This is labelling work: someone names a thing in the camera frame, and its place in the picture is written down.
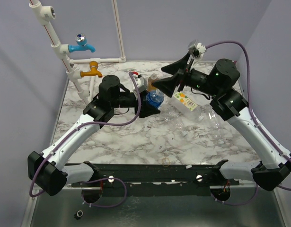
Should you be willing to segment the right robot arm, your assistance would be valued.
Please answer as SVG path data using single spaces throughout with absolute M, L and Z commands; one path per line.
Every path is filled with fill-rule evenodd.
M 233 126 L 257 153 L 260 161 L 234 163 L 221 161 L 212 172 L 212 181 L 223 185 L 229 179 L 248 180 L 262 189 L 272 191 L 291 173 L 291 152 L 277 151 L 278 141 L 267 131 L 250 110 L 247 100 L 233 86 L 240 77 L 236 65 L 229 59 L 219 59 L 210 74 L 191 68 L 190 54 L 162 67 L 170 77 L 157 80 L 153 86 L 171 97 L 174 91 L 190 87 L 210 95 L 214 112 Z

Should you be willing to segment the orange faucet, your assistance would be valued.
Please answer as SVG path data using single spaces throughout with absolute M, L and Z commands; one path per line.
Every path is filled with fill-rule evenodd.
M 80 77 L 93 77 L 93 76 L 98 76 L 99 78 L 102 78 L 103 75 L 102 73 L 98 70 L 98 62 L 97 61 L 91 61 L 89 63 L 89 71 L 81 71 L 80 72 Z

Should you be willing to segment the blue label water bottle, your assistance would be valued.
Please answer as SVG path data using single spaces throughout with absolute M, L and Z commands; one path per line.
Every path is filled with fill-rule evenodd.
M 146 95 L 146 102 L 155 108 L 159 108 L 164 102 L 164 94 L 159 89 L 151 90 Z

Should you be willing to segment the small black white knob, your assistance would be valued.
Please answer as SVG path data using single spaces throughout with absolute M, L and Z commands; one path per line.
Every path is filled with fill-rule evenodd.
M 76 220 L 80 220 L 80 219 L 82 218 L 83 214 L 84 214 L 83 211 L 78 210 L 78 211 L 74 214 L 74 218 L 75 218 Z

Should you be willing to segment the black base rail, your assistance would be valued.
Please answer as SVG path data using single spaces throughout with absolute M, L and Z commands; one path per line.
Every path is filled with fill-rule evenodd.
M 102 192 L 106 197 L 141 196 L 209 196 L 210 187 L 238 185 L 219 172 L 224 161 L 216 165 L 133 165 L 95 164 L 95 173 L 89 180 L 72 184 L 90 196 Z

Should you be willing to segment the orange label clear bottle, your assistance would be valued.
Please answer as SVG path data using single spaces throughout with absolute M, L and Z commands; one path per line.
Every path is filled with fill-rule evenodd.
M 199 105 L 183 92 L 175 92 L 170 99 L 170 104 L 191 121 L 204 119 Z

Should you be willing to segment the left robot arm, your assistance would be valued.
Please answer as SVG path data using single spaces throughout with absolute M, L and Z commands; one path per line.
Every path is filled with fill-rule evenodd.
M 103 126 L 126 126 L 137 118 L 145 118 L 160 113 L 146 103 L 147 81 L 137 72 L 129 72 L 132 90 L 121 84 L 116 75 L 104 76 L 98 86 L 98 93 L 87 104 L 74 125 L 50 147 L 37 153 L 33 151 L 27 158 L 28 177 L 32 183 L 30 197 L 35 197 L 33 187 L 37 184 L 50 196 L 58 194 L 61 189 L 72 183 L 84 182 L 93 187 L 98 183 L 97 169 L 86 162 L 66 167 L 69 158 L 94 133 Z M 110 123 L 116 108 L 134 109 L 135 116 L 125 123 Z

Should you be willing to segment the blue faucet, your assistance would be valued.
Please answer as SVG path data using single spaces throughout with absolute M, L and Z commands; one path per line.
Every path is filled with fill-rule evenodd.
M 96 49 L 94 46 L 87 43 L 86 36 L 82 33 L 79 33 L 75 36 L 75 41 L 77 45 L 68 45 L 69 53 L 78 52 L 78 51 L 91 51 L 95 52 Z

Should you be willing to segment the golden energy drink bottle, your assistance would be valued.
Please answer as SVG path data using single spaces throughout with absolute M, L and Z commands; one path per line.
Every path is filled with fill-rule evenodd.
M 149 78 L 148 78 L 148 91 L 156 90 L 157 88 L 153 86 L 153 83 L 158 80 L 157 74 L 153 73 Z

